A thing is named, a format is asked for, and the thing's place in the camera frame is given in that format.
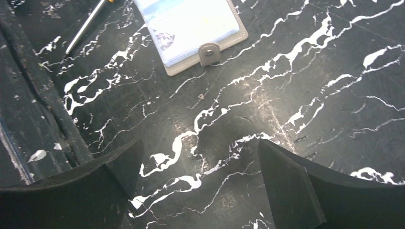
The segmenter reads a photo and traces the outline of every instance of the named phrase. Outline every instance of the black marble surface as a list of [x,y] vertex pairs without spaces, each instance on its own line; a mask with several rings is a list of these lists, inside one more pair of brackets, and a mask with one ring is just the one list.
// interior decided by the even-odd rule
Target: black marble surface
[[131,1],[13,1],[95,157],[142,138],[134,228],[274,228],[257,139],[405,183],[404,0],[234,0],[249,39],[219,64],[165,74]]

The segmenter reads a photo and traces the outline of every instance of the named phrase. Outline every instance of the screwdriver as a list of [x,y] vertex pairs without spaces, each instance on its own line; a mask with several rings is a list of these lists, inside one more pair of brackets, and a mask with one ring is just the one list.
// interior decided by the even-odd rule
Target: screwdriver
[[73,38],[72,42],[69,44],[69,46],[66,49],[65,56],[69,55],[69,53],[72,51],[74,46],[77,44],[77,42],[82,38],[86,28],[88,25],[93,21],[93,19],[96,17],[96,15],[100,12],[101,8],[103,8],[104,4],[109,1],[109,2],[114,2],[114,0],[100,0],[97,4],[97,6],[94,8],[94,10],[91,12],[90,16],[87,18],[83,26],[80,28],[79,32],[76,34],[75,38]]

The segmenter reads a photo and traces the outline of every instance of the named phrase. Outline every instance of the marble pattern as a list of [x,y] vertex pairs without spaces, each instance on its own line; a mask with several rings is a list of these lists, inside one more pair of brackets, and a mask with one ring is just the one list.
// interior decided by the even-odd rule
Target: marble pattern
[[[133,2],[111,6],[67,59],[92,4],[54,0],[23,17],[27,3],[16,15],[94,156],[146,142],[135,228],[274,228],[257,139],[405,183],[404,0],[234,0],[249,39],[172,78]],[[89,11],[66,13],[78,5]]]

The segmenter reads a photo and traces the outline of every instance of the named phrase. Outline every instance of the card holder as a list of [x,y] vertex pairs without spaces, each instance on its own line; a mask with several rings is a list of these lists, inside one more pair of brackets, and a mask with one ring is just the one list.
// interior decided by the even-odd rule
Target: card holder
[[134,0],[169,76],[221,59],[247,39],[232,0]]

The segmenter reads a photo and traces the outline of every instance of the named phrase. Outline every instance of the beige leather cover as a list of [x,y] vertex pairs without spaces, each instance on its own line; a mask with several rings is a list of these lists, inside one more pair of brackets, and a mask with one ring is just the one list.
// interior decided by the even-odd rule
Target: beige leather cover
[[[236,12],[236,9],[235,9],[235,7],[234,7],[234,5],[232,3],[232,0],[226,0],[226,1],[228,2],[229,8],[231,8],[232,13],[235,16],[235,19],[239,24],[239,32],[237,34],[234,34],[234,35],[226,38],[225,40],[222,40],[222,41],[218,42],[218,45],[220,47],[220,51],[225,50],[225,49],[227,49],[227,48],[229,48],[231,46],[234,46],[234,45],[246,40],[247,37],[248,37],[246,28],[244,27],[242,21],[240,20],[239,15]],[[182,71],[194,66],[195,64],[199,63],[200,62],[200,55],[204,55],[204,53],[201,52],[202,47],[207,46],[207,45],[212,45],[212,43],[201,44],[199,53],[185,59],[184,61],[182,61],[180,63],[177,63],[177,64],[173,65],[172,67],[166,67],[165,65],[163,65],[165,67],[165,69],[166,69],[167,74],[169,76],[174,76],[174,75],[176,75],[178,73],[181,73]],[[203,66],[206,66],[207,65],[206,63],[210,62],[210,61],[213,61],[214,57],[212,57],[212,58],[204,57],[202,59],[201,64]]]

